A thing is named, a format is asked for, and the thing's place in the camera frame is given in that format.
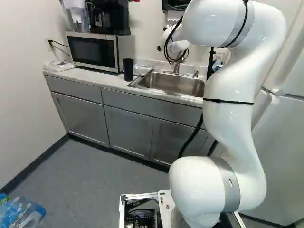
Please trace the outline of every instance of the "plastic water bottle pack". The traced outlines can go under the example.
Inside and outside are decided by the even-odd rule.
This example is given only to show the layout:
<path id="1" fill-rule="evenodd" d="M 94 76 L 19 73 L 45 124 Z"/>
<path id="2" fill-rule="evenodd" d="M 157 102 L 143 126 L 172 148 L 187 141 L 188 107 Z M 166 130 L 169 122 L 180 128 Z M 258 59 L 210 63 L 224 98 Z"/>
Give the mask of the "plastic water bottle pack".
<path id="1" fill-rule="evenodd" d="M 14 200 L 0 193 L 0 228 L 34 228 L 46 210 L 25 197 Z"/>

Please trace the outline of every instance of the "faucet handle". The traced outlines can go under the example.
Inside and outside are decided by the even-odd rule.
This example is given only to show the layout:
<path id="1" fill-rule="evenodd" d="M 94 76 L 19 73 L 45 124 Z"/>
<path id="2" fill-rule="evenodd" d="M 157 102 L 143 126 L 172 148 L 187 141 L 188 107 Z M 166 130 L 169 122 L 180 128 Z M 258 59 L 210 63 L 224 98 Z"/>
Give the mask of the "faucet handle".
<path id="1" fill-rule="evenodd" d="M 199 72 L 198 72 L 198 70 L 194 71 L 194 74 L 192 75 L 192 77 L 193 77 L 193 78 L 199 77 Z"/>

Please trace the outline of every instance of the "microwave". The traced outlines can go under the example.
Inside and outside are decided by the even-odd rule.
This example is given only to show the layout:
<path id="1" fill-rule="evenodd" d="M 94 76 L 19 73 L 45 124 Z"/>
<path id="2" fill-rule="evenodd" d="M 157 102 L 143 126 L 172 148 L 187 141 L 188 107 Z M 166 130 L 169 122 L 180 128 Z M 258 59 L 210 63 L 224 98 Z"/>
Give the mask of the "microwave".
<path id="1" fill-rule="evenodd" d="M 66 32 L 75 66 L 122 72 L 123 59 L 135 57 L 135 38 L 95 33 Z"/>

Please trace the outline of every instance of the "coffee maker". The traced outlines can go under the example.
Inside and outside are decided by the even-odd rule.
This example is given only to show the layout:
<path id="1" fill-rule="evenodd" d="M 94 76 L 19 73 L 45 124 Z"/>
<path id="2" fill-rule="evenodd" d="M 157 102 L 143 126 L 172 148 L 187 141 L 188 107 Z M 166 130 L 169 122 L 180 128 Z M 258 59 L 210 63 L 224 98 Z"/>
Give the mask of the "coffee maker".
<path id="1" fill-rule="evenodd" d="M 87 0 L 90 33 L 130 35 L 128 0 Z"/>

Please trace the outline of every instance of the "sink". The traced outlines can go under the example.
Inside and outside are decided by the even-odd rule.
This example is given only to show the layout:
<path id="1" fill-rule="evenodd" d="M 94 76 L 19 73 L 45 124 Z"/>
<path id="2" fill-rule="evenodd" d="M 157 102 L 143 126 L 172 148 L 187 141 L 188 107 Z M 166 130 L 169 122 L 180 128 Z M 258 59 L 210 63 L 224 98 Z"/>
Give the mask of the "sink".
<path id="1" fill-rule="evenodd" d="M 132 81 L 128 86 L 176 96 L 203 97 L 205 83 L 189 76 L 152 71 Z"/>

